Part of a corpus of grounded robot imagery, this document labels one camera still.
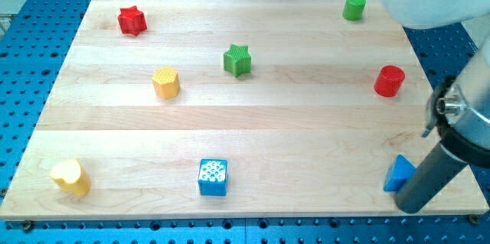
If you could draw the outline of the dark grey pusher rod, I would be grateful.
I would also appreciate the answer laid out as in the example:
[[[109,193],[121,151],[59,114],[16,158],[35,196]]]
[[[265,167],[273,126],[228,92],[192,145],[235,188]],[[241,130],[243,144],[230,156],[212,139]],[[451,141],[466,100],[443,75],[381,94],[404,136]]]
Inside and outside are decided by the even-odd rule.
[[[467,165],[438,143],[396,192],[395,204],[405,213],[419,212]]]

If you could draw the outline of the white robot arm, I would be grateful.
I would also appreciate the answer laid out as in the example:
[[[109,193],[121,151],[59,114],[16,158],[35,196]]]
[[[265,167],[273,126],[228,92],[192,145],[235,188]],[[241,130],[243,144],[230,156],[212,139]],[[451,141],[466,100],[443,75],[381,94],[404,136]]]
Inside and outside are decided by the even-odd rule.
[[[438,28],[489,12],[489,0],[381,0],[390,16],[411,29]],[[489,166],[489,41],[458,76],[447,77],[426,104],[424,136],[440,140],[396,192],[405,213],[417,213],[462,169]]]

